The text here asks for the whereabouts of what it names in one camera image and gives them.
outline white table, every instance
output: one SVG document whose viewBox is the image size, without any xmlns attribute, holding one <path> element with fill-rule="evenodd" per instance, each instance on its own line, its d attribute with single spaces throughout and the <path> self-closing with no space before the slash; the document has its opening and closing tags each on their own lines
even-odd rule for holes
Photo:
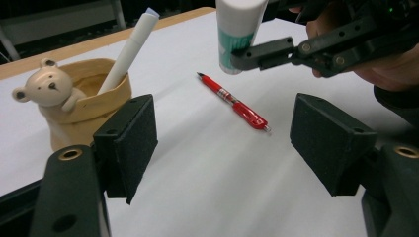
<svg viewBox="0 0 419 237">
<path fill-rule="evenodd" d="M 261 25 L 256 43 L 292 36 L 303 26 Z M 116 59 L 124 41 L 59 61 Z M 205 87 L 206 73 L 264 117 L 272 134 L 251 128 Z M 11 91 L 34 71 L 0 81 L 0 195 L 40 179 L 51 154 L 37 106 Z M 366 236 L 360 189 L 331 197 L 290 144 L 296 93 L 326 99 L 385 136 L 410 126 L 374 98 L 353 73 L 315 79 L 284 65 L 237 76 L 218 67 L 215 13 L 155 31 L 129 70 L 132 95 L 154 96 L 159 143 L 131 206 L 108 199 L 114 236 Z"/>
</svg>

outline red pen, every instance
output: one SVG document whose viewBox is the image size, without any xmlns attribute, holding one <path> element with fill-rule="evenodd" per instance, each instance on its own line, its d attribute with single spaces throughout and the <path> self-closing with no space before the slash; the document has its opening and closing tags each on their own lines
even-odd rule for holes
<svg viewBox="0 0 419 237">
<path fill-rule="evenodd" d="M 201 81 L 212 89 L 217 95 L 219 95 L 223 100 L 227 101 L 233 109 L 244 118 L 247 123 L 249 123 L 255 129 L 264 129 L 265 131 L 271 131 L 271 128 L 268 127 L 268 122 L 264 120 L 261 116 L 256 114 L 252 109 L 248 108 L 242 102 L 233 97 L 227 90 L 222 88 L 207 75 L 197 72 L 200 76 Z"/>
</svg>

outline bear nose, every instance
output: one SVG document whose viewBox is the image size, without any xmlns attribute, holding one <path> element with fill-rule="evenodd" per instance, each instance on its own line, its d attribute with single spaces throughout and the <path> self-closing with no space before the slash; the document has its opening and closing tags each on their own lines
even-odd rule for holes
<svg viewBox="0 0 419 237">
<path fill-rule="evenodd" d="M 50 83 L 50 84 L 49 84 L 49 86 L 48 86 L 48 88 L 49 88 L 49 89 L 51 89 L 51 90 L 56 90 L 56 85 L 55 85 L 55 83 L 53 83 L 53 82 L 52 82 L 52 83 Z"/>
</svg>

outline black plastic mount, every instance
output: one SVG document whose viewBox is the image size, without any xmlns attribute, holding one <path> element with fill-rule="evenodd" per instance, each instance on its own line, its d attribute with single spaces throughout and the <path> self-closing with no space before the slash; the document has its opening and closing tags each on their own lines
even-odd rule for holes
<svg viewBox="0 0 419 237">
<path fill-rule="evenodd" d="M 318 97 L 298 94 L 291 141 L 332 196 L 352 196 L 362 185 L 369 237 L 419 233 L 419 149 L 386 144 L 377 133 Z"/>
<path fill-rule="evenodd" d="M 291 7 L 302 7 L 298 22 L 315 20 L 332 2 L 342 5 L 339 14 L 346 16 L 345 24 L 297 46 L 288 37 L 236 49 L 231 52 L 231 65 L 246 71 L 292 63 L 332 77 L 355 65 L 406 52 L 419 42 L 419 6 L 411 1 L 271 0 L 263 20 L 272 20 L 275 11 Z"/>
<path fill-rule="evenodd" d="M 157 145 L 153 97 L 126 102 L 94 140 L 54 152 L 42 180 L 0 197 L 1 236 L 111 236 L 104 191 L 135 195 Z"/>
</svg>

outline metal screw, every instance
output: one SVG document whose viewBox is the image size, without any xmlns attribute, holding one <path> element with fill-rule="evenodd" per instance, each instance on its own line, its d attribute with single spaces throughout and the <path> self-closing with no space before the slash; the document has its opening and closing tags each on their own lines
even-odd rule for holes
<svg viewBox="0 0 419 237">
<path fill-rule="evenodd" d="M 305 52 L 310 51 L 311 50 L 310 44 L 308 44 L 308 43 L 303 44 L 302 45 L 302 50 L 305 51 Z"/>
<path fill-rule="evenodd" d="M 345 63 L 345 58 L 339 56 L 339 57 L 336 57 L 335 61 L 336 61 L 336 64 L 343 65 Z"/>
</svg>

